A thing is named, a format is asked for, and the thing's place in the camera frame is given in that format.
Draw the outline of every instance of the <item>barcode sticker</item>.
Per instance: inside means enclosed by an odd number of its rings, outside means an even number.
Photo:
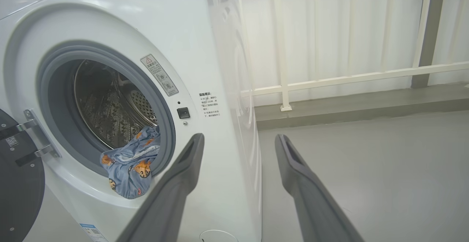
[[[109,242],[94,225],[80,224],[94,242]]]

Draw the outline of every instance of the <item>round cover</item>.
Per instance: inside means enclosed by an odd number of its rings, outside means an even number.
[[[0,110],[0,132],[17,122]],[[27,132],[2,134],[0,140],[0,237],[21,242],[28,235],[44,197],[45,177],[42,160],[37,158],[19,167],[16,160],[36,151]]]

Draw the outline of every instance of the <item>white washing machine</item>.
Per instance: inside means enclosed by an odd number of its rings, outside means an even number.
[[[145,195],[111,190],[100,153],[159,125],[154,186],[203,133],[178,240],[259,242],[262,160],[244,41],[238,0],[0,0],[0,109],[26,123],[18,130],[32,127],[38,150],[50,145],[37,152],[45,183],[77,225],[109,242]]]

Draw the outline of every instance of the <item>qr code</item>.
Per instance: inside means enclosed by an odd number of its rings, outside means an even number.
[[[10,147],[18,145],[18,141],[15,137],[7,138],[7,143],[10,145]]]

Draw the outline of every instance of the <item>door hinge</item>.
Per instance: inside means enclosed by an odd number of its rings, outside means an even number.
[[[51,139],[44,132],[44,127],[37,120],[34,111],[32,109],[26,109],[24,113],[28,121],[23,124],[17,125],[16,127],[18,128],[18,131],[25,131],[29,129],[28,134],[35,135],[36,138],[41,139],[41,142],[44,145],[44,147],[42,148],[37,147],[38,150],[34,152],[34,156],[42,157],[50,153],[54,157],[61,157],[59,152],[57,152],[57,148],[54,146]]]

